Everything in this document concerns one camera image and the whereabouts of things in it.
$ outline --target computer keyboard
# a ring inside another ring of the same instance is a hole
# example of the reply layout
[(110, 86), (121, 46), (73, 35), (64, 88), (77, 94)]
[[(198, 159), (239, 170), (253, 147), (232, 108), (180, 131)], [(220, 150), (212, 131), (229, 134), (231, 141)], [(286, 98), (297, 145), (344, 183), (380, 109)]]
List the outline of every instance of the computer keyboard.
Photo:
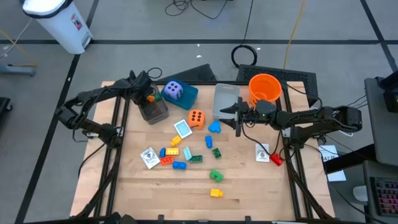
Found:
[(398, 179), (371, 177), (371, 187), (377, 213), (398, 217)]

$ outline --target small card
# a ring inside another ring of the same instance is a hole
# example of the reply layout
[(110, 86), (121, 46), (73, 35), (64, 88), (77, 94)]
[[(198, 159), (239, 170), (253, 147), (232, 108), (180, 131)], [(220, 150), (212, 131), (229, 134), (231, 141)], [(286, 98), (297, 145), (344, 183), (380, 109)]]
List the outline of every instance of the small card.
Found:
[(156, 156), (154, 149), (151, 147), (145, 150), (143, 153), (141, 153), (141, 158), (145, 162), (145, 165), (148, 167), (148, 169), (160, 163), (160, 160)]
[[(269, 152), (268, 149), (268, 144), (262, 144), (265, 149), (267, 149), (267, 152)], [(256, 144), (256, 161), (257, 162), (269, 162), (269, 156), (265, 152), (265, 150), (259, 145)]]

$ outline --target wooden table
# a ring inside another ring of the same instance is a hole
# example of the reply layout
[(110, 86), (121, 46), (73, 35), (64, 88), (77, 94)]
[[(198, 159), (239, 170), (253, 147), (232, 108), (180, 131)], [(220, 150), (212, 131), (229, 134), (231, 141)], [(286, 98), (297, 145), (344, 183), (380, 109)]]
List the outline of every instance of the wooden table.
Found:
[[(305, 91), (302, 82), (290, 82), (293, 87)], [(196, 86), (198, 98), (192, 109), (203, 110), (206, 114), (203, 130), (193, 130), (178, 146), (180, 154), (177, 161), (185, 161), (182, 149), (188, 146), (193, 155), (203, 155), (203, 163), (187, 163), (187, 170), (173, 170), (171, 165), (158, 164), (149, 170), (140, 157), (140, 153), (153, 147), (159, 153), (162, 147), (169, 147), (171, 139), (177, 135), (173, 126), (181, 119), (186, 119), (188, 112), (167, 103), (169, 117), (154, 125), (143, 120), (134, 103), (130, 104), (124, 137), (123, 152), (119, 168), (113, 210), (129, 214), (138, 220), (156, 220), (158, 215), (165, 215), (166, 220), (243, 220), (251, 216), (252, 220), (294, 220), (294, 211), (285, 164), (277, 167), (273, 162), (256, 162), (255, 143), (245, 138), (235, 137), (235, 131), (222, 124), (222, 132), (211, 133), (213, 147), (218, 147), (222, 158), (216, 160), (211, 150), (206, 148), (207, 127), (213, 122), (212, 104), (214, 86)], [(241, 87), (241, 96), (248, 101), (248, 86)], [(289, 89), (293, 111), (308, 109), (305, 95)], [(96, 106), (94, 120), (98, 123), (110, 123), (115, 99), (110, 99)], [(120, 122), (124, 102), (121, 102)], [(261, 124), (245, 129), (248, 136), (269, 144), (274, 150), (278, 132), (270, 126)], [(102, 142), (90, 140), (85, 156), (93, 152)], [(307, 144), (318, 147), (316, 140)], [(71, 215), (76, 215), (96, 192), (104, 160), (103, 149), (87, 161), (81, 170)], [(323, 172), (318, 151), (306, 147), (301, 150), (303, 166), (308, 188), (325, 209), (334, 216), (330, 194)], [(210, 170), (216, 169), (224, 174), (220, 183), (209, 178)], [(223, 198), (210, 197), (210, 189), (224, 191)], [(302, 194), (297, 187), (302, 217), (305, 216)], [(104, 214), (108, 193), (104, 194), (101, 214)]]

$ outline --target concrete floor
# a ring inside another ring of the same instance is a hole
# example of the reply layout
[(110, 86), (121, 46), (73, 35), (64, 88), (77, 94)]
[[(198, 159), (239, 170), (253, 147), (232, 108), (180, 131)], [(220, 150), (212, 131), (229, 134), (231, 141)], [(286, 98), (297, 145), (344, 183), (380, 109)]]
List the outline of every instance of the concrete floor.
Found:
[[(164, 8), (170, 2), (172, 0), (76, 0), (75, 4), (85, 19), (90, 10), (95, 12), (90, 27), (95, 40), (165, 41), (164, 44), (152, 42), (142, 45), (126, 41), (91, 45), (78, 61), (67, 98), (96, 88), (104, 80), (127, 77), (130, 69), (139, 72), (160, 67), (167, 76), (209, 63), (220, 80), (235, 80), (238, 69), (231, 63), (230, 52), (236, 44), (228, 44), (228, 40), (243, 38), (250, 1), (228, 2), (217, 20), (209, 20), (192, 8), (177, 17), (167, 16)], [(394, 22), (398, 2), (366, 2), (384, 39), (398, 40), (398, 25)], [(95, 3), (98, 3), (96, 9), (92, 8)], [(197, 0), (194, 3), (207, 14), (215, 15), (223, 1)], [(254, 0), (247, 39), (265, 40), (262, 44), (251, 44), (254, 48), (260, 48), (257, 51), (257, 65), (283, 67), (286, 45), (270, 44), (266, 40), (289, 39), (300, 4), (301, 1), (291, 0)], [(0, 29), (15, 38), (29, 19), (21, 11), (18, 1), (5, 0), (1, 5)], [(34, 44), (32, 41), (52, 39), (33, 21), (21, 38), (21, 47), (39, 62), (37, 76), (0, 76), (0, 96), (10, 97), (14, 104), (14, 110), (2, 122), (0, 130), (0, 177), (3, 180), (0, 182), (0, 224), (13, 223), (16, 219), (61, 89), (67, 75), (71, 74), (73, 55), (66, 53), (58, 44)], [(341, 41), (341, 44), (326, 45), (307, 42), (293, 44), (290, 48), (287, 69), (316, 73), (319, 96), (324, 105), (351, 103), (364, 95), (365, 78), (392, 73), (380, 42), (367, 44), (364, 41), (358, 44), (348, 41), (378, 40), (360, 0), (308, 0), (295, 39)], [(191, 44), (181, 44), (178, 40), (188, 40)], [(0, 37), (0, 49), (7, 45), (5, 38)], [(393, 57), (398, 57), (398, 45), (388, 45), (388, 49)], [(236, 54), (240, 63), (251, 63), (251, 57), (244, 50)], [(17, 64), (27, 60), (13, 50), (0, 62)], [(363, 107), (361, 110), (364, 120), (361, 132), (355, 133), (352, 138), (340, 133), (331, 134), (352, 149), (373, 142), (368, 109)], [(77, 170), (85, 150), (85, 144), (74, 143), (71, 135), (70, 130), (57, 125), (26, 222), (68, 218)], [(348, 152), (339, 145), (337, 148)], [(346, 170), (348, 181), (335, 186), (350, 192), (355, 183), (363, 181), (358, 172), (361, 172), (360, 167)], [(363, 216), (338, 195), (334, 192), (331, 195), (338, 218), (364, 221)]]

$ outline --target orange bucket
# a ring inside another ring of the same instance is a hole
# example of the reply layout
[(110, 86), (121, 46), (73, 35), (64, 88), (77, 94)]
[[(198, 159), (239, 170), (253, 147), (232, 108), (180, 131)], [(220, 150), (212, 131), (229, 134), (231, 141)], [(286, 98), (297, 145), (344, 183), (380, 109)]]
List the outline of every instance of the orange bucket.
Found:
[(249, 82), (250, 103), (256, 105), (259, 100), (275, 101), (282, 93), (282, 87), (275, 77), (268, 74), (258, 74)]

